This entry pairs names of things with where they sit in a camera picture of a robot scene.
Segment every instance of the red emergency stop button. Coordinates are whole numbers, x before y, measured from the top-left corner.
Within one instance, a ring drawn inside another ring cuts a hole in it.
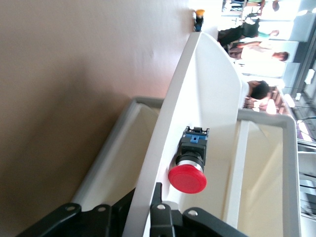
[[[172,168],[168,174],[172,186],[186,194],[201,192],[207,184],[206,176],[193,165],[183,164]]]

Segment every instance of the white surface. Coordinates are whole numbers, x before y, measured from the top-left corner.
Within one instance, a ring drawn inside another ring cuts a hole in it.
[[[299,161],[300,173],[316,176],[316,153],[299,152],[298,161]],[[316,181],[316,178],[305,176],[302,174],[300,174],[300,179]],[[316,220],[313,220],[313,217],[308,218],[305,216],[301,216],[301,230],[302,230],[302,237],[313,236],[313,233],[316,233]]]
[[[241,121],[237,135],[236,157],[232,160],[229,183],[227,187],[226,204],[223,220],[237,229],[239,206],[242,189],[242,178],[245,166],[249,121]]]
[[[238,229],[252,237],[283,236],[283,130],[249,129]]]
[[[98,162],[87,176],[89,185],[83,185],[73,202],[83,211],[106,203],[113,205],[135,188],[145,153],[158,114],[148,106],[135,104],[111,146],[105,146]]]
[[[170,197],[167,173],[186,126],[210,128],[207,156],[212,157],[212,160],[207,162],[204,170],[206,175],[212,174],[215,163],[230,162],[240,89],[238,74],[217,41],[206,34],[192,33],[154,129],[126,221],[124,237],[142,235],[156,182],[163,183],[162,198]],[[180,205],[180,208],[192,203],[186,199],[193,198],[191,201],[201,203],[206,211],[221,215],[225,191],[222,188],[220,191],[214,189],[219,181],[208,181],[205,191],[183,197],[183,206]],[[216,195],[206,197],[203,195],[205,192]]]

